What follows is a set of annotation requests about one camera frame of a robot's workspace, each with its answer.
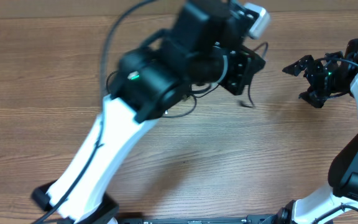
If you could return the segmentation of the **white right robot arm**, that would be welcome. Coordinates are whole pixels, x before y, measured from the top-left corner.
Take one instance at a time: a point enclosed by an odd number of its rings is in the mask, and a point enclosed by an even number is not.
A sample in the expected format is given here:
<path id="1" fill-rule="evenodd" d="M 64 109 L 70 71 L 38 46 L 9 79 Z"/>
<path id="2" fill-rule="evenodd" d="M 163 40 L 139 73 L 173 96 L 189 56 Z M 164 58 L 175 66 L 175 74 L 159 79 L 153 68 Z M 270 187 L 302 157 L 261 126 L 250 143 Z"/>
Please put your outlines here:
<path id="1" fill-rule="evenodd" d="M 315 108 L 328 99 L 350 95 L 358 117 L 358 38 L 348 42 L 345 52 L 315 59 L 305 55 L 285 67 L 284 73 L 302 74 L 310 86 L 299 97 Z M 292 200 L 274 215 L 247 216 L 248 223 L 332 223 L 350 210 L 358 212 L 358 133 L 333 159 L 328 181 L 309 196 Z"/>

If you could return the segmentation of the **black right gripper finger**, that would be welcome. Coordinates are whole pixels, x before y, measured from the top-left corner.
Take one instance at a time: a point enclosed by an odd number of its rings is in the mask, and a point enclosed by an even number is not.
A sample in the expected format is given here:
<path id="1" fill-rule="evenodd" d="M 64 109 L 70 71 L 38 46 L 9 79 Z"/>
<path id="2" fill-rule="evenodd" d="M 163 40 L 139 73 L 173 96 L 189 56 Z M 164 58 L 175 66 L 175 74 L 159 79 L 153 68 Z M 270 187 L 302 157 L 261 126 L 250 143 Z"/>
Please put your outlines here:
<path id="1" fill-rule="evenodd" d="M 322 108 L 326 102 L 326 98 L 321 98 L 314 91 L 305 91 L 299 94 L 299 99 L 304 100 L 314 108 Z"/>
<path id="2" fill-rule="evenodd" d="M 309 66 L 312 66 L 313 62 L 314 58 L 312 55 L 305 55 L 295 63 L 283 68 L 282 72 L 297 77 L 302 71 L 305 71 Z"/>

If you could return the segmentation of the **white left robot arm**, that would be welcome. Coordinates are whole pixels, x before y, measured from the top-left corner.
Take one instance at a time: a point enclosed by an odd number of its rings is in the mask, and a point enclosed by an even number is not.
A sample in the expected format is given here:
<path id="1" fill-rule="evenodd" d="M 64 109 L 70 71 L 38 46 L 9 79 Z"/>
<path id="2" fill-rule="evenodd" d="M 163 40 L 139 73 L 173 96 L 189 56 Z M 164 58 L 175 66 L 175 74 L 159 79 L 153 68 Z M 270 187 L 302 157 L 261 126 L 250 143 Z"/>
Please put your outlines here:
<path id="1" fill-rule="evenodd" d="M 91 131 L 62 176 L 36 188 L 39 223 L 114 223 L 117 204 L 106 189 L 131 149 L 167 111 L 206 85 L 241 95 L 265 60 L 244 46 L 270 22 L 261 6 L 187 1 L 173 27 L 160 29 L 124 54 L 107 75 L 106 95 Z"/>

